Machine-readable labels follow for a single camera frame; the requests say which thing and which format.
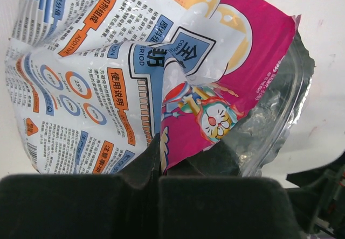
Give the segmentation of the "cat food bag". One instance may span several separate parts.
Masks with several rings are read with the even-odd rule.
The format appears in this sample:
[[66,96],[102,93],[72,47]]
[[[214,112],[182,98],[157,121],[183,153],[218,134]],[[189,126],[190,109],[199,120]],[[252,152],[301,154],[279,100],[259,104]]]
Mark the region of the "cat food bag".
[[5,80],[41,174],[250,176],[301,113],[314,60],[263,0],[20,0]]

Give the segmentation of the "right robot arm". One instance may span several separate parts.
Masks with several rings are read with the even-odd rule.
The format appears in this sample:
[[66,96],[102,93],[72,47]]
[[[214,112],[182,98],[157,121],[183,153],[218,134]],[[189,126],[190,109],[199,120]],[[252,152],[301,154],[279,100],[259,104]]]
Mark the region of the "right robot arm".
[[286,180],[297,185],[286,191],[301,230],[344,238],[344,155],[323,167],[288,174]]

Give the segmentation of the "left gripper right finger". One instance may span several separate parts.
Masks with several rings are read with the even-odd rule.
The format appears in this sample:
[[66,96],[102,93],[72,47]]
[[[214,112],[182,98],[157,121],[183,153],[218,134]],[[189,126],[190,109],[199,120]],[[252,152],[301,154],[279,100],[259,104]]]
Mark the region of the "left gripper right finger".
[[159,238],[300,238],[288,195],[275,180],[242,178],[219,142],[168,169],[158,183]]

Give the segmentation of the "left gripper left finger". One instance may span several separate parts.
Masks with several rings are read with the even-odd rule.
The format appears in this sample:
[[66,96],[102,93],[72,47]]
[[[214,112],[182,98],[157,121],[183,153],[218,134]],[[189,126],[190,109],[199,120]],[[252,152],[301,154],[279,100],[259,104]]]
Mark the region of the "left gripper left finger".
[[159,138],[116,174],[1,180],[1,238],[157,238]]

